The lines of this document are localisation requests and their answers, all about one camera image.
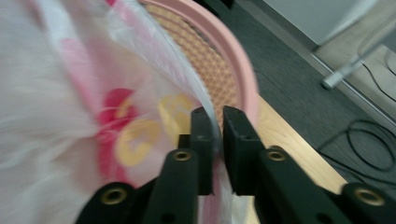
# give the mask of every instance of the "basket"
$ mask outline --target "basket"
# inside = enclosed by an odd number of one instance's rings
[[[209,91],[222,127],[222,108],[242,109],[258,118],[257,83],[245,51],[228,28],[192,0],[140,0],[175,40]]]

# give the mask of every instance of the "wicker surface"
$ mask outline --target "wicker surface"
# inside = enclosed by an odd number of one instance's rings
[[[172,36],[183,50],[195,71],[207,87],[216,116],[222,127],[222,108],[224,105],[237,106],[236,83],[234,75],[208,38],[194,30],[177,14],[161,7],[146,5],[147,11]]]

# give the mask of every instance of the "cord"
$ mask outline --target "cord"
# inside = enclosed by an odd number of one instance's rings
[[[385,21],[383,21],[379,26],[377,26],[371,33],[369,33],[363,41],[358,46],[358,56],[361,57],[361,51],[364,49],[364,47],[367,46],[369,41],[373,39],[374,36],[378,34],[380,30],[382,30],[385,26],[387,26],[389,23],[391,23],[394,19],[396,19],[396,13],[393,13],[390,15]]]
[[[357,120],[354,120],[354,121],[350,122],[345,130],[341,131],[340,133],[336,134],[335,136],[333,136],[332,138],[330,138],[329,140],[324,142],[322,145],[320,145],[317,148],[317,152],[321,156],[323,156],[324,158],[326,158],[326,159],[336,163],[337,165],[341,166],[342,167],[341,170],[349,172],[353,176],[357,177],[359,180],[362,180],[359,176],[363,176],[365,178],[368,178],[368,179],[371,179],[371,180],[374,180],[374,181],[377,181],[377,182],[381,182],[381,183],[388,184],[390,186],[396,187],[396,182],[388,181],[386,179],[377,178],[377,177],[373,177],[373,176],[367,175],[367,174],[365,174],[365,173],[363,173],[363,172],[361,172],[361,171],[359,171],[359,170],[357,170],[355,168],[352,168],[351,166],[346,165],[345,163],[342,163],[342,162],[336,160],[335,158],[333,158],[333,157],[331,157],[331,156],[329,156],[329,155],[327,155],[327,154],[322,152],[323,148],[327,147],[330,143],[332,143],[334,140],[336,140],[340,136],[343,136],[343,135],[346,134],[346,139],[347,139],[347,142],[348,142],[350,148],[353,150],[353,152],[358,156],[358,158],[361,161],[363,161],[365,164],[367,164],[371,168],[373,168],[373,169],[375,169],[377,171],[383,172],[383,173],[388,173],[388,172],[394,170],[394,168],[396,166],[396,160],[395,160],[395,155],[394,155],[394,153],[393,153],[393,151],[391,149],[391,146],[389,144],[387,144],[387,142],[383,138],[381,138],[377,133],[374,133],[373,130],[369,131],[369,130],[365,130],[365,129],[362,129],[362,128],[356,128],[357,124],[371,125],[373,128],[381,131],[389,139],[391,139],[392,143],[395,145],[394,147],[396,147],[396,144],[395,144],[396,135],[393,132],[391,132],[389,129],[387,129],[387,128],[385,128],[385,127],[383,127],[383,126],[381,126],[381,125],[379,125],[379,124],[377,124],[375,122],[369,121],[369,120],[357,119]],[[386,167],[379,167],[379,166],[376,166],[376,165],[370,163],[366,159],[364,159],[363,156],[356,149],[356,147],[353,144],[353,142],[351,141],[350,135],[352,133],[354,133],[354,132],[367,133],[367,134],[371,135],[372,137],[374,137],[376,140],[378,140],[381,144],[383,144],[385,146],[389,156],[390,156],[390,159],[391,159],[390,165],[388,165]]]
[[[390,49],[388,49],[387,53],[385,54],[384,57],[384,62],[385,62],[385,66],[388,68],[388,70],[394,75],[396,76],[396,73],[390,68],[389,66],[389,58],[390,58],[390,54],[392,53],[392,51]]]
[[[372,71],[370,70],[370,68],[367,67],[366,64],[363,64],[363,67],[365,67],[365,68],[367,69],[367,71],[369,72],[370,77],[372,78],[372,80],[373,80],[374,84],[376,85],[376,87],[377,87],[384,95],[388,96],[388,98],[389,98],[391,101],[393,101],[393,102],[396,103],[396,99],[395,99],[395,98],[393,98],[392,96],[390,96],[389,94],[387,94],[384,90],[382,90],[381,86],[380,86],[380,85],[378,84],[378,82],[376,81],[376,79],[375,79],[375,77],[374,77]]]

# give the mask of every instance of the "plastic bag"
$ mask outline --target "plastic bag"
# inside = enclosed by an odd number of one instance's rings
[[[178,135],[189,132],[189,114],[200,104],[220,140],[201,80],[136,1],[31,0],[2,7],[9,13],[3,17],[20,15],[3,25],[25,43],[16,41],[2,55],[15,57],[1,64],[8,68],[2,80],[9,79],[2,82],[1,92],[14,100],[2,97],[0,102],[8,109],[0,114],[0,172],[5,174],[0,188],[9,195],[21,193],[20,200],[2,194],[12,202],[2,209],[9,212],[0,217],[2,223],[70,223],[106,181],[127,181],[135,187],[150,181],[166,153],[175,148]],[[27,31],[29,37],[23,36]],[[3,35],[2,42],[11,37]],[[22,63],[18,49],[29,60]],[[28,67],[36,70],[36,77]],[[215,167],[215,175],[226,182],[221,162]],[[26,175],[26,181],[19,180]],[[215,193],[220,193],[220,185],[216,176]],[[206,205],[201,213],[209,214],[204,223],[218,222],[219,213],[229,216],[230,208],[224,207],[229,203],[219,203],[227,198],[226,191],[222,198],[201,200]],[[43,199],[45,194],[57,198]],[[22,210],[30,212],[21,216]]]

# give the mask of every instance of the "table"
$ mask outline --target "table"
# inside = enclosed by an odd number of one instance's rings
[[[339,193],[346,183],[321,156],[311,147],[276,111],[260,96],[260,116],[256,128],[266,147],[283,147],[314,180],[314,182],[334,193]],[[260,223],[253,207],[253,197],[249,197],[246,224]]]

